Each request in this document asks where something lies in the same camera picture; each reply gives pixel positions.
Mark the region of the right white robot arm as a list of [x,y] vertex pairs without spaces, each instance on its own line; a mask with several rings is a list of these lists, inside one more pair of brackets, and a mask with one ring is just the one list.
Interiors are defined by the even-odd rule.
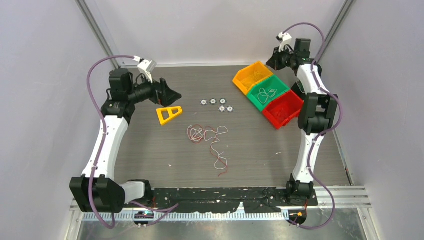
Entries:
[[290,46],[291,37],[287,35],[278,40],[280,45],[274,48],[266,65],[276,71],[292,69],[305,93],[297,119],[301,132],[300,150],[284,191],[288,203],[299,205],[313,196],[319,148],[326,133],[333,127],[338,102],[323,84],[321,65],[310,57],[311,40],[297,38],[294,47]]

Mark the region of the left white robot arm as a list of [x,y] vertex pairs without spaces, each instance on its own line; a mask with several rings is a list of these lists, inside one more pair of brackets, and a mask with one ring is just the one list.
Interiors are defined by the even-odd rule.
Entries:
[[93,153],[81,176],[69,183],[73,197],[84,213],[120,213],[132,201],[148,207],[154,192],[148,180],[135,179],[115,182],[115,164],[122,140],[128,130],[135,105],[146,100],[169,107],[182,98],[172,90],[164,78],[148,81],[140,74],[141,83],[133,82],[133,74],[126,68],[109,74],[107,99],[100,108],[99,134]]

